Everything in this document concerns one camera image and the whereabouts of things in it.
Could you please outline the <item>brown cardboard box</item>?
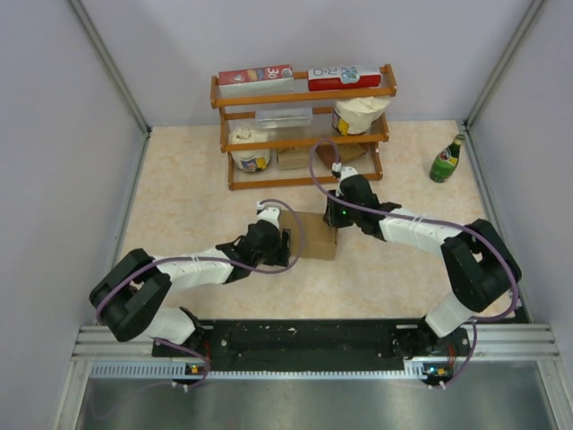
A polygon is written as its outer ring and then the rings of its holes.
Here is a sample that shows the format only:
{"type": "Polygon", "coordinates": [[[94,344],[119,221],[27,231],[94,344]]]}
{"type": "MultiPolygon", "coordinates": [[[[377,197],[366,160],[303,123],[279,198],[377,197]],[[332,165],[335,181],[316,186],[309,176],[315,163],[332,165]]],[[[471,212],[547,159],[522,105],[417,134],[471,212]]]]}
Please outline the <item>brown cardboard box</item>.
{"type": "Polygon", "coordinates": [[[301,257],[332,261],[336,258],[338,231],[330,227],[319,213],[296,211],[281,211],[278,222],[282,232],[289,236],[290,256],[295,258],[299,254],[301,234],[295,216],[301,221],[304,231],[304,247],[301,257]]]}

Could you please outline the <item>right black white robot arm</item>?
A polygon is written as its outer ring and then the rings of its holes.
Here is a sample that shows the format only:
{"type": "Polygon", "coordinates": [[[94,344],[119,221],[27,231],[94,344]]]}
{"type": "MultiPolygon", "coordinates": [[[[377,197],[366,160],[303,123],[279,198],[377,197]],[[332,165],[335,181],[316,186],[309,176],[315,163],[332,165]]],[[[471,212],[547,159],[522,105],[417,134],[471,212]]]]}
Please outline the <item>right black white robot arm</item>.
{"type": "Polygon", "coordinates": [[[426,219],[394,202],[381,202],[359,174],[340,178],[329,190],[324,221],[333,228],[356,226],[386,243],[409,245],[440,258],[450,291],[413,329],[392,341],[404,358],[441,353],[451,334],[507,291],[516,291],[522,271],[490,221],[467,225],[426,219]]]}

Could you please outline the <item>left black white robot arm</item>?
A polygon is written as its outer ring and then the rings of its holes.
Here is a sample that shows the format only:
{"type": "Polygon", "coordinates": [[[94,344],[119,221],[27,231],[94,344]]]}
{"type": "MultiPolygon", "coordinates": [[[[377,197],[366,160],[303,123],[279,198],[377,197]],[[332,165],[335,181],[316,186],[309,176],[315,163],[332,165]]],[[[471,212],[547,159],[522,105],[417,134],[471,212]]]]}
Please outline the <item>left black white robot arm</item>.
{"type": "Polygon", "coordinates": [[[204,327],[184,307],[164,305],[167,294],[243,280],[260,265],[284,271],[290,256],[290,234],[259,220],[234,241],[198,254],[153,257],[134,249],[92,289],[89,301],[116,340],[162,339],[190,356],[202,347],[204,327]]]}

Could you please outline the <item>red white wrap box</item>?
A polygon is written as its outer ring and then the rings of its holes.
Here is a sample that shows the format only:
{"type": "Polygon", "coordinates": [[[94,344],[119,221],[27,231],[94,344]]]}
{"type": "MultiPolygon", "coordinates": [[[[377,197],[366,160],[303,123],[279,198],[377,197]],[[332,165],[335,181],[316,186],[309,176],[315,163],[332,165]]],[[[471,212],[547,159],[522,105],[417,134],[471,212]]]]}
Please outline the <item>red white wrap box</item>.
{"type": "Polygon", "coordinates": [[[307,73],[309,91],[351,90],[376,87],[381,83],[377,66],[337,66],[310,69],[307,73]]]}

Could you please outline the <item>red white foil box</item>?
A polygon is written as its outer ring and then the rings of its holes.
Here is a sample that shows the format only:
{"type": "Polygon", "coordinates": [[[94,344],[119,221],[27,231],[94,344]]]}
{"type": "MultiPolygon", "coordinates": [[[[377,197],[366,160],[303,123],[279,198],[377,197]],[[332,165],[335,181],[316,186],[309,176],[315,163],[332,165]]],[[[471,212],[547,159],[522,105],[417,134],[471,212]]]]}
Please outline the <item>red white foil box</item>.
{"type": "Polygon", "coordinates": [[[218,86],[223,98],[284,93],[294,89],[295,77],[290,64],[276,64],[219,72],[218,86]]]}

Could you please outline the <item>red-brown scouring pad pack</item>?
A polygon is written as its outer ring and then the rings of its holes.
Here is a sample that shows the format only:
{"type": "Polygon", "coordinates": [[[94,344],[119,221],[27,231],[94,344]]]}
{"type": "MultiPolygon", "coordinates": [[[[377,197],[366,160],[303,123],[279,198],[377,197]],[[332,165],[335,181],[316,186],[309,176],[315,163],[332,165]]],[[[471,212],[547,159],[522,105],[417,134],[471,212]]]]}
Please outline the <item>red-brown scouring pad pack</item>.
{"type": "Polygon", "coordinates": [[[335,150],[330,145],[321,145],[317,148],[316,153],[321,162],[327,169],[331,169],[332,164],[338,159],[342,164],[348,164],[350,161],[362,157],[367,152],[367,145],[361,143],[338,145],[338,158],[335,150]]]}

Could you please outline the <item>beige sponge pack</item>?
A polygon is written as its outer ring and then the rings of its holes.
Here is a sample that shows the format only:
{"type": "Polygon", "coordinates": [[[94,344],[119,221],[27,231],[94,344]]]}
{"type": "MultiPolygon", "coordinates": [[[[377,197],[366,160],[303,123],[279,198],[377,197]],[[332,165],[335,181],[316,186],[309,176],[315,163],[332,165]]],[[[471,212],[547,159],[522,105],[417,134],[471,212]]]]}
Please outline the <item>beige sponge pack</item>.
{"type": "Polygon", "coordinates": [[[305,169],[309,164],[309,151],[303,147],[279,149],[277,161],[279,170],[305,169]]]}

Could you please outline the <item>lower toilet paper roll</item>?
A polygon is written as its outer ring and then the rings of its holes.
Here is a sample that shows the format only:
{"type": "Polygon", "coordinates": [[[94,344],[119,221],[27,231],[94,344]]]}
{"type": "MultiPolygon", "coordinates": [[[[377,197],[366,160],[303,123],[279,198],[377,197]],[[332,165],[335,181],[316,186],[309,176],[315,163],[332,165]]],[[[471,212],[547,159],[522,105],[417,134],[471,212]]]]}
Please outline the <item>lower toilet paper roll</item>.
{"type": "MultiPolygon", "coordinates": [[[[232,129],[229,133],[228,140],[231,145],[266,142],[269,133],[250,125],[240,125],[232,129]]],[[[255,173],[265,170],[271,159],[271,150],[250,149],[231,151],[232,159],[235,165],[247,173],[255,173]]]]}

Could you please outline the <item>toilet paper roll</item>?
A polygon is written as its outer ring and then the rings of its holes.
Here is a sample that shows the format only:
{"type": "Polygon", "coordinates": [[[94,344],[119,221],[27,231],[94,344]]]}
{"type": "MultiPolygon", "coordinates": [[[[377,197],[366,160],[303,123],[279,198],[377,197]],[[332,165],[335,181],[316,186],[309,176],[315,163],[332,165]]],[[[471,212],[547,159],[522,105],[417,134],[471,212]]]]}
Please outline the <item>toilet paper roll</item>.
{"type": "MultiPolygon", "coordinates": [[[[269,133],[250,125],[240,125],[232,129],[229,133],[228,140],[231,145],[266,142],[269,133]]],[[[231,151],[232,159],[235,165],[247,173],[255,173],[265,170],[271,159],[271,150],[250,149],[231,151]]]]}
{"type": "Polygon", "coordinates": [[[337,100],[332,113],[332,126],[345,136],[366,133],[384,114],[390,102],[390,96],[337,100]]]}

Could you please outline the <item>upper toilet paper roll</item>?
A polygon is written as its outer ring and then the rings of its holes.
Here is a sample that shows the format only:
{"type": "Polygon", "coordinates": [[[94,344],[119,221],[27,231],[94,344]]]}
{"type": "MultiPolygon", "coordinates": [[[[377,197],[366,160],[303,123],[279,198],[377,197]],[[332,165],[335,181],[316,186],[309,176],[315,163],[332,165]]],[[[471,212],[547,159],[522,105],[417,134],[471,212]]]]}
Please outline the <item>upper toilet paper roll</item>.
{"type": "Polygon", "coordinates": [[[337,100],[332,113],[332,126],[345,136],[366,133],[384,114],[390,102],[390,96],[337,100]]]}

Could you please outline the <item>clear plastic container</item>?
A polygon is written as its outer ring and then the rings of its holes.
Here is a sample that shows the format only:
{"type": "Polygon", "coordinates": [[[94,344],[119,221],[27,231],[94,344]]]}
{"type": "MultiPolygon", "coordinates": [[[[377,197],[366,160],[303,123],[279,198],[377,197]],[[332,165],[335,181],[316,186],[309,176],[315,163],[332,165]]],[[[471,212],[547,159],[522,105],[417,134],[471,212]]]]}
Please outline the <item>clear plastic container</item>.
{"type": "Polygon", "coordinates": [[[262,130],[306,127],[312,117],[311,107],[264,109],[255,112],[255,123],[262,130]]]}

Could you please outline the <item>green glass bottle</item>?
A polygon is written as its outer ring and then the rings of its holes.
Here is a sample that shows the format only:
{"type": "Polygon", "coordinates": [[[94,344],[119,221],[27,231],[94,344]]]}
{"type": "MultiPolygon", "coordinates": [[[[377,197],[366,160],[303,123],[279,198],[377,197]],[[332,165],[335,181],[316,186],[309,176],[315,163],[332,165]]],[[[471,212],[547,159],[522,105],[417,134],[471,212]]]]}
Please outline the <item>green glass bottle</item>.
{"type": "Polygon", "coordinates": [[[429,178],[433,182],[441,184],[450,179],[458,166],[465,141],[466,137],[462,133],[457,134],[452,143],[436,156],[429,172],[429,178]]]}

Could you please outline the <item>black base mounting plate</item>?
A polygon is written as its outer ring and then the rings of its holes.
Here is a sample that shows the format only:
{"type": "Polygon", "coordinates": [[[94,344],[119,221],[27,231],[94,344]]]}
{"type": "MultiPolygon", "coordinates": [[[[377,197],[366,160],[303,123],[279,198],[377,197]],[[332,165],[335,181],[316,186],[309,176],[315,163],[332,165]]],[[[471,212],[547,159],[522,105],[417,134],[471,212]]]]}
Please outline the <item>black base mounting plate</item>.
{"type": "Polygon", "coordinates": [[[404,359],[463,357],[464,328],[444,338],[414,319],[206,320],[196,351],[214,371],[400,370],[404,359]]]}

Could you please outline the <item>aluminium frame rail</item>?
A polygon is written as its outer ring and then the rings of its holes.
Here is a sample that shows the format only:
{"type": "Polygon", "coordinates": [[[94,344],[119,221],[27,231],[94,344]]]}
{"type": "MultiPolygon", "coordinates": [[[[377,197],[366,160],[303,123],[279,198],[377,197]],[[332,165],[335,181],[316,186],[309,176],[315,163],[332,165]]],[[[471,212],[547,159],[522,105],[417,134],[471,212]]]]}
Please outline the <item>aluminium frame rail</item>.
{"type": "MultiPolygon", "coordinates": [[[[554,361],[560,351],[547,324],[479,324],[473,334],[466,324],[466,346],[475,348],[474,361],[554,361]]],[[[125,343],[115,340],[103,326],[80,329],[72,358],[80,361],[150,361],[152,341],[137,337],[125,343]]]]}

